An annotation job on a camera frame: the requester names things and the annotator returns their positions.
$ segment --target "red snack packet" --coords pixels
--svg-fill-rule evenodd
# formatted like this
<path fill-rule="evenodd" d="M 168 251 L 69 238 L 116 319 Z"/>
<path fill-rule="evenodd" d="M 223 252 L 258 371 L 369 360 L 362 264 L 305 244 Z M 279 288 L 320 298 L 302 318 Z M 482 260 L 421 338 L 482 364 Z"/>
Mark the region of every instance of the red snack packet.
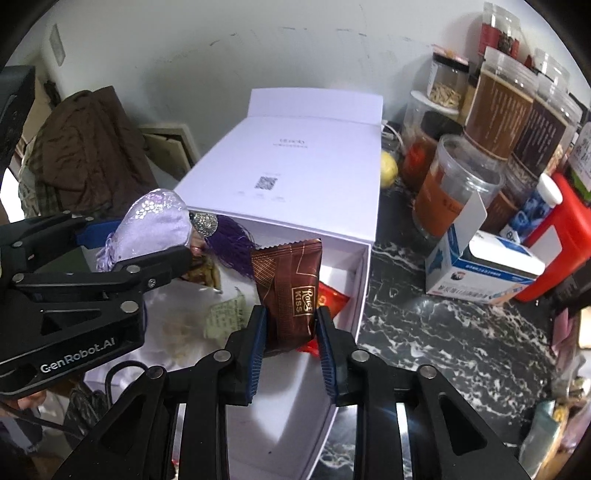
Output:
<path fill-rule="evenodd" d="M 329 287 L 327 284 L 318 282 L 318 301 L 317 307 L 326 305 L 330 310 L 330 318 L 333 320 L 339 314 L 339 312 L 345 308 L 350 297 L 344 293 L 335 290 L 333 287 Z M 318 341 L 313 338 L 304 346 L 297 349 L 299 352 L 309 353 L 310 355 L 320 358 L 320 352 L 318 350 Z"/>

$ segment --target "brown jacket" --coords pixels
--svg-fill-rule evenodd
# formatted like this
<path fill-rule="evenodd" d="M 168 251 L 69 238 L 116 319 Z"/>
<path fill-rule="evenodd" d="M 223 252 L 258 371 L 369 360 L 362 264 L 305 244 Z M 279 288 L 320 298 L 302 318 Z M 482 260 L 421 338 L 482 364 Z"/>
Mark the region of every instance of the brown jacket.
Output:
<path fill-rule="evenodd" d="M 157 188 L 143 147 L 112 86 L 71 95 L 47 118 L 31 155 L 36 184 L 45 186 L 37 194 L 57 195 L 56 205 L 40 199 L 39 213 L 123 217 L 134 201 Z"/>

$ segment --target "black marble surface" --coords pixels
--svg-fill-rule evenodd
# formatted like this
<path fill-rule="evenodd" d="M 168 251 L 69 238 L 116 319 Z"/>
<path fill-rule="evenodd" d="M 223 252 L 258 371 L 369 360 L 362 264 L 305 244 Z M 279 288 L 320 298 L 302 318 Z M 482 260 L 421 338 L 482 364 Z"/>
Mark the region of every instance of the black marble surface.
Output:
<path fill-rule="evenodd" d="M 413 225 L 412 201 L 400 179 L 381 195 L 358 344 L 396 367 L 435 365 L 516 451 L 553 368 L 548 308 L 426 295 L 424 258 L 432 246 Z M 353 477 L 355 430 L 356 408 L 341 408 L 313 479 Z"/>

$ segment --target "red container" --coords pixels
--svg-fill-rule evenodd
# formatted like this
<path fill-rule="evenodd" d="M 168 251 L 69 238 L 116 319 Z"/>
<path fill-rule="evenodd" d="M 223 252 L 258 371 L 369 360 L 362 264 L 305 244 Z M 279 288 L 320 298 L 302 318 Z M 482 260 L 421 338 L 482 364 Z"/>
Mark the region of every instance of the red container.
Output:
<path fill-rule="evenodd" d="M 562 251 L 535 282 L 515 296 L 520 301 L 540 297 L 591 258 L 591 210 L 579 200 L 560 173 L 552 175 L 552 179 L 562 192 L 563 201 L 534 230 L 524 245 L 531 247 L 554 225 Z"/>

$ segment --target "rausch kiss chocolate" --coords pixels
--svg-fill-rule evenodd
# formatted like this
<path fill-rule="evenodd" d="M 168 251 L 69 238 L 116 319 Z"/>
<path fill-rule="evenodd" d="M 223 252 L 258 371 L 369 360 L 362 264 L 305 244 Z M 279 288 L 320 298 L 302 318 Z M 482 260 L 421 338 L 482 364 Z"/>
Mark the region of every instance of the rausch kiss chocolate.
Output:
<path fill-rule="evenodd" d="M 320 239 L 253 250 L 256 290 L 267 307 L 266 355 L 298 348 L 314 338 L 314 311 L 322 260 Z"/>

